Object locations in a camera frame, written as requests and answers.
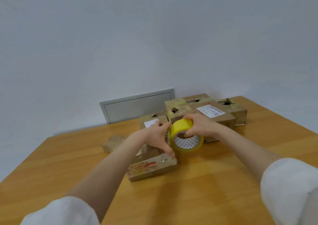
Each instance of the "roll of tape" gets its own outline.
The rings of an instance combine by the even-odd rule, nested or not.
[[[177,120],[171,126],[170,143],[174,149],[179,151],[195,151],[203,144],[203,137],[194,135],[188,138],[182,138],[187,130],[193,126],[193,121],[189,119]]]

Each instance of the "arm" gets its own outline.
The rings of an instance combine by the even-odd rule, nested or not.
[[[192,119],[194,123],[193,127],[186,132],[186,136],[211,136],[220,140],[232,150],[234,155],[241,160],[259,182],[269,165],[281,159],[276,153],[258,146],[230,128],[220,125],[206,116],[189,114],[184,118]]]
[[[132,159],[144,144],[163,149],[174,156],[173,150],[165,142],[164,136],[170,126],[160,126],[156,122],[149,128],[131,134],[124,143],[108,155],[94,170],[84,177],[67,196],[82,199],[95,210],[101,222],[117,192]]]

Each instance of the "tabletop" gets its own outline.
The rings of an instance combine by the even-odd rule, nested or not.
[[[318,134],[242,96],[233,99],[248,109],[238,133],[318,167]],[[0,225],[19,224],[63,197],[107,156],[102,143],[138,129],[133,119],[47,138],[0,184]],[[274,224],[259,183],[221,142],[177,158],[173,172],[135,182],[125,176],[102,224]]]

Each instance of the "finger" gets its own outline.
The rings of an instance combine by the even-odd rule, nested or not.
[[[190,137],[194,135],[195,135],[195,130],[193,129],[193,127],[185,132],[185,137]]]
[[[162,129],[166,131],[166,130],[168,130],[168,128],[170,127],[170,125],[171,125],[171,121],[168,122],[168,123],[165,123],[164,125],[162,125]]]
[[[183,117],[183,119],[194,119],[194,114],[187,114]]]
[[[162,125],[162,123],[158,120],[154,123],[154,126],[160,126],[160,125]]]
[[[160,148],[164,150],[164,152],[167,153],[170,157],[175,157],[175,152],[167,143],[164,143]]]

